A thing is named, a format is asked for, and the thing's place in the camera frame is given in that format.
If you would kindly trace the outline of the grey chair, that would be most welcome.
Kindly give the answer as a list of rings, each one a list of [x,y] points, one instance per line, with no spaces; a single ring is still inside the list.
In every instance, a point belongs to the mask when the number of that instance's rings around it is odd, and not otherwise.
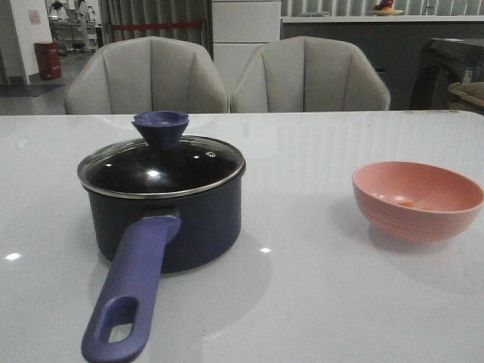
[[[96,51],[67,89],[64,109],[69,115],[227,113],[229,100],[203,46],[147,36]]]
[[[233,113],[388,110],[391,95],[349,42],[297,36],[250,55],[231,95]]]

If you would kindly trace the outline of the white refrigerator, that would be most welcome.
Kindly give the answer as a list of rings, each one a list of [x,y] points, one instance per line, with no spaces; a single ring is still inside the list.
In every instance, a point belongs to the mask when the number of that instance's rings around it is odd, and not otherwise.
[[[228,94],[254,49],[280,38],[279,1],[213,1],[213,61]]]

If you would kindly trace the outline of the fruit plate on counter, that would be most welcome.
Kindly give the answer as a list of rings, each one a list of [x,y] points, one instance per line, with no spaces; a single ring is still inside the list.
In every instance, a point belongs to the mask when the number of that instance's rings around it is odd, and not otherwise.
[[[376,16],[395,16],[400,15],[404,11],[394,8],[394,0],[380,0],[377,1],[370,13]]]

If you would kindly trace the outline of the left grey chair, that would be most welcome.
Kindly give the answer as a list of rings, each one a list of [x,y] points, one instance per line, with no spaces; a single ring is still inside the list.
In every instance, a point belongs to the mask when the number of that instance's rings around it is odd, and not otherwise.
[[[67,89],[64,109],[69,115],[227,113],[229,100],[203,46],[147,36],[96,51]]]

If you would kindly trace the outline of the glass lid with blue knob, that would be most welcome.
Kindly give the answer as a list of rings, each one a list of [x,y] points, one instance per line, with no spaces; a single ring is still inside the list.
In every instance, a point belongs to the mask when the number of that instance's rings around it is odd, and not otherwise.
[[[189,116],[152,111],[134,116],[140,138],[119,141],[85,157],[78,177],[88,191],[133,200],[185,197],[241,175],[243,154],[219,139],[186,135]]]

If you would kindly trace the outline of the pink bowl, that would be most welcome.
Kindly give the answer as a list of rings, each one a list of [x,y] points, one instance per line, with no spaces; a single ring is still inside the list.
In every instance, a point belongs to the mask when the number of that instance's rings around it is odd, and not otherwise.
[[[470,178],[438,166],[404,161],[371,163],[352,175],[355,201],[381,231],[412,242],[438,242],[464,232],[483,207],[483,189]],[[403,200],[431,206],[399,206]]]

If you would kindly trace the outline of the dark grey counter cabinet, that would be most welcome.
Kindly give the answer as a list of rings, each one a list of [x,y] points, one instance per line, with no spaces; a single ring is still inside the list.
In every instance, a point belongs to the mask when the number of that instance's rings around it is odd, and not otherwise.
[[[420,53],[429,39],[482,39],[483,17],[355,16],[282,17],[281,36],[313,36],[357,45],[391,94],[391,108],[411,110]]]

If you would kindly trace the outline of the red barrier tape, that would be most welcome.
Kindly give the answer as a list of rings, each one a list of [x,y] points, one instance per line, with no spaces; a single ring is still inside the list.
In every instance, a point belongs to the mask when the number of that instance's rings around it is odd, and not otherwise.
[[[149,24],[117,24],[110,28],[116,31],[145,31],[145,30],[166,30],[166,29],[197,29],[203,28],[205,23],[202,20],[182,23],[149,23]]]

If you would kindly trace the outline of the dark blue saucepan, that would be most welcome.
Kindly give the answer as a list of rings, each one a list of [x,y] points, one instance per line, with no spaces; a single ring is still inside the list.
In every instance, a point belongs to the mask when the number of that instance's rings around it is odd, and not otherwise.
[[[243,173],[169,199],[109,197],[84,187],[98,248],[111,263],[82,338],[86,361],[134,361],[147,344],[161,274],[205,265],[231,248],[241,229]]]

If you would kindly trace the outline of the right grey chair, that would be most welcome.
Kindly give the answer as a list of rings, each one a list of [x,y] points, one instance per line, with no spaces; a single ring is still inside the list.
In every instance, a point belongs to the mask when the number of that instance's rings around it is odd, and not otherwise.
[[[231,95],[233,113],[388,110],[391,95],[349,42],[297,36],[250,55]]]

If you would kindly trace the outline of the red bin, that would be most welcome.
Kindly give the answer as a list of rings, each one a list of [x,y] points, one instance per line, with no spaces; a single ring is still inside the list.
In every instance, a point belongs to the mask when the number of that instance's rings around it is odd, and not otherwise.
[[[41,79],[59,79],[62,76],[56,42],[36,42],[36,60]]]

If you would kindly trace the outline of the orange ham slices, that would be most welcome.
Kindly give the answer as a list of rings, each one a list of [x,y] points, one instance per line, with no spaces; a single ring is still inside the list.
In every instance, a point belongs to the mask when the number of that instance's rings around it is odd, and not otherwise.
[[[407,208],[415,208],[415,209],[422,209],[422,210],[430,210],[430,211],[435,210],[434,207],[416,205],[413,201],[410,201],[410,200],[399,201],[397,205],[404,206]]]

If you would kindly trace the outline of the beige cushion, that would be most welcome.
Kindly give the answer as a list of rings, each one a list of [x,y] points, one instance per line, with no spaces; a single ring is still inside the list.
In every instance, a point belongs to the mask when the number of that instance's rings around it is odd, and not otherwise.
[[[466,110],[483,115],[483,82],[455,82],[448,87],[448,91],[452,94],[450,110]]]

